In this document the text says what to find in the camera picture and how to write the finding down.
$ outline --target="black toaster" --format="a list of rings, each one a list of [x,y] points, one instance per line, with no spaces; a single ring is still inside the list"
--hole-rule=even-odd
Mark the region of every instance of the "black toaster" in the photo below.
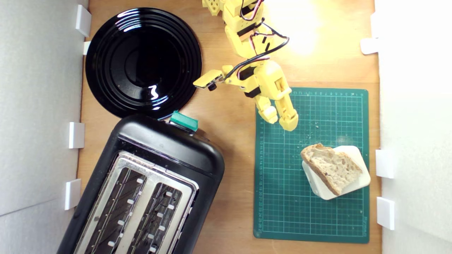
[[[125,117],[57,253],[192,253],[223,172],[221,153],[177,121]]]

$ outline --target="glossy black plate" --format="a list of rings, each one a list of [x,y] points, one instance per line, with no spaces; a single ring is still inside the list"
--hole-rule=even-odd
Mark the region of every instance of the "glossy black plate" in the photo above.
[[[85,69],[91,92],[109,112],[162,119],[192,97],[201,51],[179,17],[154,8],[130,9],[97,31]]]

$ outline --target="white plate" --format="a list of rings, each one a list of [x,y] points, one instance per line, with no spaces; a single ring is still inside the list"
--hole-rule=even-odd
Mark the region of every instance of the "white plate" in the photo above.
[[[356,165],[358,165],[359,168],[363,171],[361,176],[356,181],[354,181],[353,183],[351,183],[349,186],[345,187],[342,190],[341,196],[352,191],[355,191],[357,189],[366,187],[370,184],[369,171],[367,170],[366,163],[364,163],[364,159],[356,146],[338,146],[336,148],[333,148],[333,150],[336,152],[346,153],[348,156],[350,156],[353,162],[355,162]],[[315,195],[321,197],[324,200],[330,200],[338,197],[334,195],[328,189],[328,187],[326,187],[326,185],[323,183],[320,177],[314,171],[312,171],[309,165],[306,164],[304,161],[302,163],[302,167],[305,171],[306,177],[308,178],[309,185],[311,185],[311,189]]]

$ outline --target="wooden table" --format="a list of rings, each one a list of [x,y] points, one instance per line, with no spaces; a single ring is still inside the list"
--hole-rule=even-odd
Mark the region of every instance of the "wooden table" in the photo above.
[[[381,253],[381,227],[376,222],[380,180],[375,176],[379,147],[379,77],[377,56],[363,56],[359,41],[370,36],[372,0],[267,0],[266,22],[291,37],[273,57],[290,86],[360,88],[369,91],[370,122],[370,242],[366,245],[263,240],[253,237],[254,102],[235,87],[214,92],[197,90],[182,113],[199,120],[207,137],[221,147],[226,168],[223,181],[204,223],[196,254],[348,254]],[[90,0],[91,36],[110,17],[136,7],[156,7],[184,19],[198,36],[203,72],[235,65],[221,17],[212,17],[200,0]],[[83,188],[118,118],[103,109],[83,81],[81,121],[86,124],[78,177]]]

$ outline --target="cutting mat grid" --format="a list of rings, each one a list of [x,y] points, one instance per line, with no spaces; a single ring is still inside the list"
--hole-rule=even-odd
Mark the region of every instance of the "cutting mat grid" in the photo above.
[[[256,116],[255,236],[368,242],[368,187],[325,201],[312,192],[300,157],[315,143],[353,145],[368,167],[367,91],[293,88],[291,99],[299,114],[292,132]]]

